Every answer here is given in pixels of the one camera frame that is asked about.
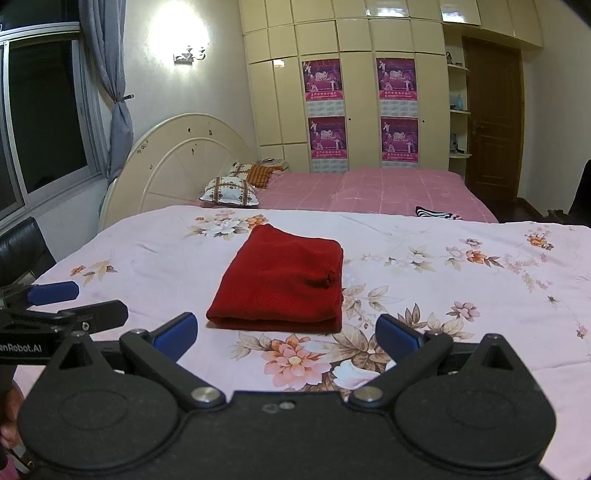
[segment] curtain tieback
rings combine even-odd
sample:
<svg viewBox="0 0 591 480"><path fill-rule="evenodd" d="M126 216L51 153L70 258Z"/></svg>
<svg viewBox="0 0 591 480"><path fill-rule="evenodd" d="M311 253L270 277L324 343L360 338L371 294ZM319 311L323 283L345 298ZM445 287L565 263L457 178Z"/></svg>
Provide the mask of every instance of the curtain tieback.
<svg viewBox="0 0 591 480"><path fill-rule="evenodd" d="M121 103L124 102L126 100L130 100L134 97L135 95L131 94L131 95L125 95L123 98L120 98L118 100L115 101L115 103Z"/></svg>

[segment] floral bed sheet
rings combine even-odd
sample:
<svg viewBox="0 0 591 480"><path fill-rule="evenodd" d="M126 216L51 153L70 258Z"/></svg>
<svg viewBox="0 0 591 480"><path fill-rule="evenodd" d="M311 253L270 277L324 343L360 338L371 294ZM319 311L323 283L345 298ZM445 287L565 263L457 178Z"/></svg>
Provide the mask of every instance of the floral bed sheet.
<svg viewBox="0 0 591 480"><path fill-rule="evenodd" d="M223 273L262 223L341 244L340 333L238 332L207 322ZM111 226L40 283L79 284L79 298L52 305L54 311L113 299L128 306L125 327L95 339L152 330L193 312L199 336L179 363L228 396L286 389L347 394L392 365L375 340L381 313L456 341L501 333L557 411L557 433L543 465L558 479L577 480L591 472L589 245L591 230L579 226L173 206ZM248 272L244 276L248 281ZM39 372L19 367L17 381L28 391ZM360 455L363 448L360 443Z"/></svg>

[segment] metal bolt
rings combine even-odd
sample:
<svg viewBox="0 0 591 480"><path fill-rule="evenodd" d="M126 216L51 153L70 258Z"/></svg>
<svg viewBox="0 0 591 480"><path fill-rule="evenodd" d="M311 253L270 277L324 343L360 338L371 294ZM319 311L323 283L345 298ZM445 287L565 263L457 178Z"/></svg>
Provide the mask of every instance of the metal bolt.
<svg viewBox="0 0 591 480"><path fill-rule="evenodd" d="M281 410L279 408L279 405L277 405L276 403L267 403L265 405L262 406L262 410L265 413L279 413L279 411Z"/></svg>
<svg viewBox="0 0 591 480"><path fill-rule="evenodd" d="M282 401L279 404L279 408L281 410L293 410L296 407L296 404L292 401Z"/></svg>
<svg viewBox="0 0 591 480"><path fill-rule="evenodd" d="M353 392L353 396L357 398L357 400L370 403L378 401L380 398L382 398L384 396L384 392L382 392L378 387L361 387Z"/></svg>
<svg viewBox="0 0 591 480"><path fill-rule="evenodd" d="M201 403L211 403L221 396L221 392L214 387L199 387L191 392L193 400Z"/></svg>

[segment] logo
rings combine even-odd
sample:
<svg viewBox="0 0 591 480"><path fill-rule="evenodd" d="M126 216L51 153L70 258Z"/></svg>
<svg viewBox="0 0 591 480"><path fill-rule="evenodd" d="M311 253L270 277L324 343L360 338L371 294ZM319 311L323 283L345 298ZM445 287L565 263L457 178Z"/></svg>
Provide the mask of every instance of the logo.
<svg viewBox="0 0 591 480"><path fill-rule="evenodd" d="M4 353L43 353L41 345L20 345L19 343L0 343L0 352Z"/></svg>

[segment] hand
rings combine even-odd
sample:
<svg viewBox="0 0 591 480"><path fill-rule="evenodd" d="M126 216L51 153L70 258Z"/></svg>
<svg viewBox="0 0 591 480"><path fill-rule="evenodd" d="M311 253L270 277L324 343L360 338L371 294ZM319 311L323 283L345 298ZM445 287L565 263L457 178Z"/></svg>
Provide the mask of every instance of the hand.
<svg viewBox="0 0 591 480"><path fill-rule="evenodd" d="M6 394L2 407L2 424L0 424L0 443L4 448L14 448L21 443L17 431L17 415L25 397L16 382L12 382L12 390Z"/></svg>

